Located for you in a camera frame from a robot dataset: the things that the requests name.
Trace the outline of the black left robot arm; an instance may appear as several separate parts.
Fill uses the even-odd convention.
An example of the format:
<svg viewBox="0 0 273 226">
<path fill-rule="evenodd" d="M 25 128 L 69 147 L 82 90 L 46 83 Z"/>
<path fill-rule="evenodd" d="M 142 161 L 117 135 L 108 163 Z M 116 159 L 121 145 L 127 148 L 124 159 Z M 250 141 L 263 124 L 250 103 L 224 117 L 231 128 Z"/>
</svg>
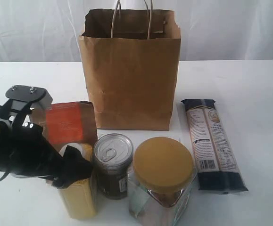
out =
<svg viewBox="0 0 273 226">
<path fill-rule="evenodd" d="M 12 174 L 42 178 L 65 189 L 90 178 L 93 164 L 73 144 L 97 141 L 94 115 L 34 110 L 30 117 L 21 125 L 0 121 L 0 181 Z"/>
</svg>

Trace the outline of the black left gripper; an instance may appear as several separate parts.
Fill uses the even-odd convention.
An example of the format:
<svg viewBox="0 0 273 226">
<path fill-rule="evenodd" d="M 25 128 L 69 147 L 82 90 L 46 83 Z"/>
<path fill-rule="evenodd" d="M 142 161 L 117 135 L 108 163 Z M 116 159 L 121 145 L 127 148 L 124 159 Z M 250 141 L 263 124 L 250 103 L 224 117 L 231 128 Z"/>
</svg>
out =
<svg viewBox="0 0 273 226">
<path fill-rule="evenodd" d="M 12 122 L 8 173 L 19 178 L 52 180 L 58 189 L 91 177 L 93 165 L 76 147 L 66 145 L 61 156 L 43 136 L 43 128 L 25 122 L 26 116 L 27 111 L 21 111 Z"/>
</svg>

